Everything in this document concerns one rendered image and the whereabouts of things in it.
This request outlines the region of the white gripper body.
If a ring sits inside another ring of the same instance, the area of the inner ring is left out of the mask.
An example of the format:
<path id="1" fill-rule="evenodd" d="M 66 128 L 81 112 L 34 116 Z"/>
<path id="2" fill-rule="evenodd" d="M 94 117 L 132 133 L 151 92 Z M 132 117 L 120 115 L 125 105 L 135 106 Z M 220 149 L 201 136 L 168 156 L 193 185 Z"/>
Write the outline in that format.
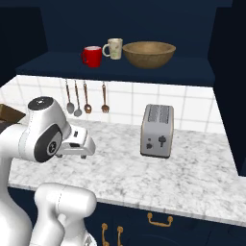
<path id="1" fill-rule="evenodd" d="M 57 155 L 76 155 L 81 157 L 92 156 L 95 153 L 95 143 L 90 136 L 83 139 L 70 137 L 64 140 Z"/>

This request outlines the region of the navy cabinet door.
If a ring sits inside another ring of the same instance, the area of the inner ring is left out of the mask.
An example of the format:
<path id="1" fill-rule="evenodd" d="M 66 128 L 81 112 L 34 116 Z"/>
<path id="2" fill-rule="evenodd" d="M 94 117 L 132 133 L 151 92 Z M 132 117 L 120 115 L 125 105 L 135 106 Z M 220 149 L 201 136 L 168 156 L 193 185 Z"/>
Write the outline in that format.
<path id="1" fill-rule="evenodd" d="M 246 177 L 246 0 L 216 10 L 208 58 L 235 168 Z"/>
<path id="2" fill-rule="evenodd" d="M 0 7 L 0 86 L 16 68 L 48 51 L 38 7 Z"/>

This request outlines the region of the long silver hanging spoon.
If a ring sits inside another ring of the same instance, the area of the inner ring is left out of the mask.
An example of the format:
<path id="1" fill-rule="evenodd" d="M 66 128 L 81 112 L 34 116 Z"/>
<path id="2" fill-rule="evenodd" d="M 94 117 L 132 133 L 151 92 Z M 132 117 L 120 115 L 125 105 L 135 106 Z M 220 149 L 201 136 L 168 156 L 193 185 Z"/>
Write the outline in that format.
<path id="1" fill-rule="evenodd" d="M 74 115 L 76 117 L 79 117 L 79 116 L 82 115 L 83 112 L 82 112 L 81 108 L 79 107 L 80 106 L 80 100 L 79 100 L 79 90 L 78 90 L 77 86 L 75 86 L 75 93 L 76 93 L 76 99 L 77 99 L 78 108 L 74 111 Z"/>

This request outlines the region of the wooden hanging spoon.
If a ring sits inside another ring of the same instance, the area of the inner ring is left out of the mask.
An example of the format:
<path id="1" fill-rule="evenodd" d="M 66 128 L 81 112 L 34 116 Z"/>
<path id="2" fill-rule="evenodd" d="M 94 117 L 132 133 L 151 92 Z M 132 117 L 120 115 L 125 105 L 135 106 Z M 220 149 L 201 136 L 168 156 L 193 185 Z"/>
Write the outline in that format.
<path id="1" fill-rule="evenodd" d="M 87 86 L 86 83 L 84 83 L 84 93 L 85 93 L 85 98 L 87 98 Z M 85 106 L 84 106 L 84 110 L 86 113 L 91 113 L 92 112 L 92 107 L 91 105 L 86 102 Z"/>

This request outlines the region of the small silver hanging spoon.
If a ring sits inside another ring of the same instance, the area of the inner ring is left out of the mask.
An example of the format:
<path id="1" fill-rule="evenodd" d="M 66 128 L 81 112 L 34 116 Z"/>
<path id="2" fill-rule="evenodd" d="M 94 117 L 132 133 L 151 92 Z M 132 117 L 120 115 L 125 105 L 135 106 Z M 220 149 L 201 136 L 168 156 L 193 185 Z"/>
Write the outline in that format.
<path id="1" fill-rule="evenodd" d="M 68 86 L 67 79 L 65 79 L 65 87 L 66 87 L 66 94 L 67 94 L 67 98 L 68 98 L 68 103 L 66 105 L 66 109 L 67 109 L 68 113 L 72 114 L 74 112 L 74 105 L 71 103 L 71 100 L 70 100 L 70 92 L 69 92 L 69 86 Z"/>

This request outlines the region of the wooden hanging fork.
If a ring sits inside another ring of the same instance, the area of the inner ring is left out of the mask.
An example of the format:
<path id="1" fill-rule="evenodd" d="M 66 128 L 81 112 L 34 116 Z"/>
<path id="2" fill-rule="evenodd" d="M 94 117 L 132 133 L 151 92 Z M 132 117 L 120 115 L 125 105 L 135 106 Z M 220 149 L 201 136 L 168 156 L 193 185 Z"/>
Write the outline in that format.
<path id="1" fill-rule="evenodd" d="M 102 91 L 103 91 L 103 101 L 106 102 L 106 85 L 102 84 Z M 110 111 L 110 107 L 104 103 L 103 106 L 101 107 L 102 112 L 108 113 Z"/>

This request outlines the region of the brown box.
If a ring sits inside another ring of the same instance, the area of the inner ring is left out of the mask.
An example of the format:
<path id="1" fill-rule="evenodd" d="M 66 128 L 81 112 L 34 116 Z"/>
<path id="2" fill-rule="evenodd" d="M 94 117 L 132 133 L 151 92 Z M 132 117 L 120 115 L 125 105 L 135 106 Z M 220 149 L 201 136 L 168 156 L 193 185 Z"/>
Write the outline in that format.
<path id="1" fill-rule="evenodd" d="M 5 104 L 0 104 L 0 123 L 3 122 L 17 123 L 24 116 L 25 113 L 23 113 L 22 111 L 13 109 Z"/>

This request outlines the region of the navy base cupboard door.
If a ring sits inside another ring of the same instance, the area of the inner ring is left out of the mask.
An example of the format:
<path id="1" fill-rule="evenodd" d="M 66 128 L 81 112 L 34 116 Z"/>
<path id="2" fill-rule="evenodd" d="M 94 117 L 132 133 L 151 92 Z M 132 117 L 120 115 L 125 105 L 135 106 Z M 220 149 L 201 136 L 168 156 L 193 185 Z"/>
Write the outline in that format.
<path id="1" fill-rule="evenodd" d="M 97 245 L 102 246 L 102 224 L 106 223 L 108 229 L 105 231 L 105 238 L 112 246 L 112 215 L 111 206 L 109 204 L 97 203 L 94 213 L 85 219 L 88 232 L 93 235 Z"/>
<path id="2" fill-rule="evenodd" d="M 112 206 L 112 224 L 115 236 L 113 240 L 117 243 L 117 227 L 123 227 L 121 243 L 123 246 L 138 246 L 138 236 L 145 234 L 148 229 L 147 211 L 142 209 Z"/>

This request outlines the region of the silver toaster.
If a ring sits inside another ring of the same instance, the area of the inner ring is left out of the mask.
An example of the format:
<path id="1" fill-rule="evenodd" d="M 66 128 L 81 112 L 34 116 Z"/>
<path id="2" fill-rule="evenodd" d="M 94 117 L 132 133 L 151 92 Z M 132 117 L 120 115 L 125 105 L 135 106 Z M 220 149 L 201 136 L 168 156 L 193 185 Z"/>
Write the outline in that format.
<path id="1" fill-rule="evenodd" d="M 140 154 L 168 159 L 174 133 L 174 108 L 148 104 L 141 124 Z"/>

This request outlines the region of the red mug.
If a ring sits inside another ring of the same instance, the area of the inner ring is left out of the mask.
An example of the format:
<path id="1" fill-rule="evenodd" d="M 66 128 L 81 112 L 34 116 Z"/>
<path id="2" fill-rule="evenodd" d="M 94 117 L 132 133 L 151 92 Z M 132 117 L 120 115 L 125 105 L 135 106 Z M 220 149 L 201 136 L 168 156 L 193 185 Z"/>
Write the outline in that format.
<path id="1" fill-rule="evenodd" d="M 83 64 L 90 68 L 99 67 L 102 60 L 102 48 L 100 46 L 85 47 L 81 54 L 81 59 Z"/>

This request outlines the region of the cream patterned mug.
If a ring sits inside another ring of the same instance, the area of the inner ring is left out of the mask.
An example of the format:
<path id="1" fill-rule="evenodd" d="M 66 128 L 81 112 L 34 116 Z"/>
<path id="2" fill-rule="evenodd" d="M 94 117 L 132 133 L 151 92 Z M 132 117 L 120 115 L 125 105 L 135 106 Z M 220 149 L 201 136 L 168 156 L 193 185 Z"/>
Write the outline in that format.
<path id="1" fill-rule="evenodd" d="M 122 44 L 122 38 L 109 38 L 108 43 L 103 46 L 103 55 L 112 60 L 120 60 L 122 55 Z"/>

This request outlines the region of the wooden bowl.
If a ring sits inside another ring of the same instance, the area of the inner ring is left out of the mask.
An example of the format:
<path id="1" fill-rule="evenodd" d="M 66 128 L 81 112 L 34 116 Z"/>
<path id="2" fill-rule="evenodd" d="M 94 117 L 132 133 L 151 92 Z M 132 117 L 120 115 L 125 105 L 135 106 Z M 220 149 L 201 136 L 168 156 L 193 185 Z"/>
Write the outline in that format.
<path id="1" fill-rule="evenodd" d="M 135 67 L 143 69 L 160 68 L 173 57 L 176 47 L 159 41 L 137 41 L 125 44 L 123 53 Z"/>

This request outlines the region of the navy drawer front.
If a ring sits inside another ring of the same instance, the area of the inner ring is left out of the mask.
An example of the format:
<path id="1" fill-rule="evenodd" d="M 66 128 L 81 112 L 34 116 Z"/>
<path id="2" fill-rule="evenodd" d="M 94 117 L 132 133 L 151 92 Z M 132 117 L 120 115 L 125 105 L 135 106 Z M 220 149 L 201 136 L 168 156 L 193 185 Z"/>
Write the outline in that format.
<path id="1" fill-rule="evenodd" d="M 153 211 L 147 218 L 138 246 L 246 246 L 246 228 Z"/>

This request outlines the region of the open navy wall cabinet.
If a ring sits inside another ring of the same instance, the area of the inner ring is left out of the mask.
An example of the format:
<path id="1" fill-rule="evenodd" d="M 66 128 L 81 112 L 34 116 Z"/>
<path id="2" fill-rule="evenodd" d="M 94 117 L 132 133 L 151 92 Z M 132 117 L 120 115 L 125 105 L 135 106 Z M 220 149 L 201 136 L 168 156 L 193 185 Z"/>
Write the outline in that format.
<path id="1" fill-rule="evenodd" d="M 208 61 L 215 16 L 214 0 L 40 0 L 48 51 L 17 68 L 21 75 L 212 86 Z M 163 41 L 176 46 L 159 69 L 139 69 L 126 59 L 103 59 L 95 69 L 80 52 L 102 46 L 110 37 L 124 43 Z"/>

